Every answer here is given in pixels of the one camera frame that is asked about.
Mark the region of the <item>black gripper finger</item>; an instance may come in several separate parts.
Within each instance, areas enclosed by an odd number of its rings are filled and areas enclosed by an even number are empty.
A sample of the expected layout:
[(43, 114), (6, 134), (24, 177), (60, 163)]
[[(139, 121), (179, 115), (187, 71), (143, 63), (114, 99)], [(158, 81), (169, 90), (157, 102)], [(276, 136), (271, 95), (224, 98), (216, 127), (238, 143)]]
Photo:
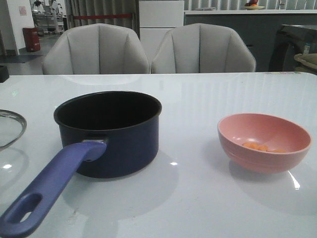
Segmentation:
[(9, 79), (9, 72), (6, 66), (0, 66), (0, 83), (4, 83)]

